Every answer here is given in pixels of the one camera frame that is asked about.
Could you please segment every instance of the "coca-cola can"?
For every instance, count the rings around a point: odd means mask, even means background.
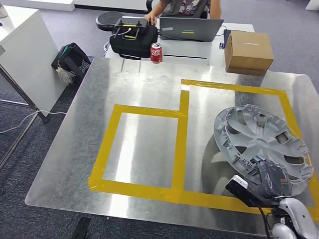
[[[162,61],[162,46],[159,43],[153,43],[150,46],[150,61],[160,63]]]

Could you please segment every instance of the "laptop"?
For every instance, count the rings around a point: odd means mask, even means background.
[[[224,22],[222,19],[166,17],[160,18],[160,38],[209,42],[214,40]]]

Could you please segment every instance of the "cardboard box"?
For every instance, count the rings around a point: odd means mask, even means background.
[[[266,33],[231,31],[225,49],[227,72],[265,75],[274,61]]]

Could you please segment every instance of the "yellow tape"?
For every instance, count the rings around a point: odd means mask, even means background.
[[[225,84],[225,83],[194,81],[194,80],[185,80],[185,79],[181,79],[181,84],[188,85],[188,86],[199,86],[199,87],[208,87],[208,88],[215,88],[215,89],[224,89],[224,90],[248,92],[248,93],[270,94],[270,95],[278,95],[282,92],[285,93],[284,91],[280,91],[277,89],[271,89],[271,88],[232,85],[232,84]]]
[[[174,165],[172,168],[172,188],[184,189],[184,175],[186,158],[186,140],[187,134],[189,92],[181,91],[179,111],[184,116],[179,117],[177,124],[176,143],[175,146]]]
[[[107,131],[103,137],[100,150],[98,153],[98,157],[95,160],[90,177],[88,178],[88,185],[91,189],[96,187],[103,178],[103,173],[107,165],[108,156],[120,117],[121,112],[119,110],[119,107],[114,105]]]
[[[181,83],[183,85],[189,86],[277,95],[280,101],[280,104],[282,105],[283,111],[286,117],[288,126],[291,128],[296,136],[302,137],[302,134],[299,129],[295,119],[295,116],[293,115],[293,110],[290,104],[290,101],[285,91],[271,88],[231,85],[194,80],[181,80]],[[90,177],[88,178],[88,185],[90,189],[98,192],[122,194],[132,197],[146,198],[171,203],[187,204],[193,206],[259,214],[259,210],[248,208],[247,206],[244,205],[240,200],[237,198],[184,191],[188,105],[189,92],[183,90],[181,91],[179,109],[178,111],[147,107],[114,105],[113,113],[110,118],[107,128],[102,140],[102,143],[101,144],[101,148],[98,154],[98,157]],[[121,116],[121,113],[169,117],[178,119],[176,143],[175,149],[171,188],[129,184],[102,179],[104,170],[107,164],[107,157],[110,151],[113,140],[115,136],[115,133]],[[319,222],[319,190],[317,190],[318,183],[317,181],[317,176],[314,173],[313,177],[309,181],[308,188],[314,201],[314,207],[308,207],[308,209],[314,220]]]

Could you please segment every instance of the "hand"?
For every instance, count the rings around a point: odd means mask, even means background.
[[[147,21],[150,21],[151,25],[155,25],[156,23],[157,18],[153,13],[150,12],[149,14],[146,14],[144,18]]]

